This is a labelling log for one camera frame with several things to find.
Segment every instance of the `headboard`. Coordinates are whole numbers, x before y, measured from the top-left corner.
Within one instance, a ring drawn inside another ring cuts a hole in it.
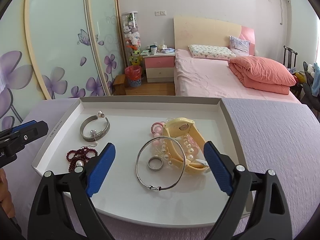
[[[175,49],[186,49],[191,44],[229,47],[229,36],[250,41],[249,54],[254,55],[254,30],[238,24],[219,20],[175,16],[174,42]]]

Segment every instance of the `white tray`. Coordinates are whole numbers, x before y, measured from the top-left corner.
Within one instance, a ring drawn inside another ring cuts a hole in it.
[[[228,196],[219,189],[211,172],[197,176],[184,174],[174,188],[156,192],[139,184],[134,169],[138,151],[151,139],[150,126],[168,117],[194,120],[206,140],[211,140],[235,164],[240,159],[241,164],[246,166],[242,149],[238,146],[235,149],[233,141],[238,139],[235,132],[231,136],[229,126],[233,125],[228,125],[226,117],[229,122],[230,119],[220,99],[149,96],[81,98],[58,122],[34,159],[32,166],[41,176],[47,170],[54,174],[68,172],[67,152],[90,144],[82,139],[80,125],[98,110],[108,117],[110,130],[99,140],[95,149],[100,153],[108,142],[116,147],[116,158],[111,169],[100,191],[91,198],[98,212],[156,227],[205,227],[216,222]],[[84,134],[88,135],[91,129],[101,130],[104,124],[104,118],[90,122]],[[172,181],[172,174],[179,174],[179,170],[172,171],[172,167],[167,166],[159,172],[159,176],[155,176],[155,172],[143,165],[149,157],[151,154],[141,156],[139,172],[142,178],[155,178],[154,186]],[[171,172],[165,172],[166,169],[171,169]],[[252,198],[248,201],[244,216],[251,208]]]

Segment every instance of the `pink drawer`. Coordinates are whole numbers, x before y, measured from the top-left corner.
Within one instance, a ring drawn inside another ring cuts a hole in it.
[[[146,68],[174,67],[174,57],[148,57],[144,61]]]

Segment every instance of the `red plastic bag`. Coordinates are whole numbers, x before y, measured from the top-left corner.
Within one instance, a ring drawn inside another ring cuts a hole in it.
[[[130,80],[138,80],[141,78],[142,67],[139,65],[132,65],[124,69],[125,76]]]

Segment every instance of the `wooden stool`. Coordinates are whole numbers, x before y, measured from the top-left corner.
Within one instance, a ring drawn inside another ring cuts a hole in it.
[[[117,75],[113,83],[113,87],[116,89],[116,96],[126,96],[125,93],[125,74]]]

